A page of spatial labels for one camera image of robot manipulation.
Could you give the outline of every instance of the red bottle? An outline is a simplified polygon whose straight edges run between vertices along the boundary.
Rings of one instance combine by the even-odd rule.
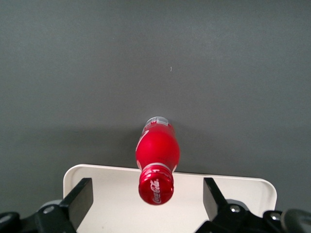
[[[137,165],[142,170],[139,194],[152,205],[166,203],[173,195],[173,175],[179,162],[175,131],[164,117],[147,121],[136,147]]]

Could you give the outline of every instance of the bottle neck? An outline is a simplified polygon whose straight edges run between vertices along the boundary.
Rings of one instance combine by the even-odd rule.
[[[166,166],[165,164],[163,164],[163,163],[151,163],[151,164],[148,164],[147,166],[145,166],[145,167],[143,168],[142,172],[143,172],[144,170],[146,170],[146,169],[151,168],[151,167],[155,168],[154,166],[156,166],[156,168],[158,168],[158,169],[162,166],[162,167],[166,168],[168,171],[170,171],[170,172],[172,173],[172,171],[170,170],[170,168],[169,168],[168,166]]]
[[[141,182],[153,176],[157,176],[157,174],[160,176],[164,175],[167,180],[172,182],[172,184],[174,183],[172,171],[162,163],[152,163],[144,167],[141,172],[139,181]]]

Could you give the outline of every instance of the white tray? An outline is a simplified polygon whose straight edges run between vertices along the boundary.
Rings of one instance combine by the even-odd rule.
[[[263,179],[205,174],[173,174],[174,194],[160,206],[138,194],[139,169],[77,165],[64,176],[64,197],[82,178],[93,179],[94,203],[79,233],[192,233],[208,220],[203,205],[203,178],[212,177],[226,199],[239,200],[262,216],[274,210],[276,189]]]

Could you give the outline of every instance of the screw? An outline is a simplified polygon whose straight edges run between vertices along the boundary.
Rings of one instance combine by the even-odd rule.
[[[230,210],[234,213],[238,213],[241,211],[240,207],[238,205],[231,205]]]
[[[279,213],[274,213],[274,212],[270,214],[270,217],[275,221],[280,221],[281,219],[281,215]]]
[[[49,212],[52,212],[54,210],[54,206],[49,206],[44,209],[43,213],[48,214]]]
[[[11,218],[10,215],[6,215],[6,216],[0,218],[0,223],[4,223],[4,222],[6,222],[7,220],[9,220],[10,218]]]

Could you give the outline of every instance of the coca-cola bottle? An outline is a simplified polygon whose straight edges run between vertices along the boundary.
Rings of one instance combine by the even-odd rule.
[[[179,146],[173,126],[164,117],[147,121],[136,147],[140,168],[139,194],[152,205],[166,203],[173,195],[173,175],[179,162]]]

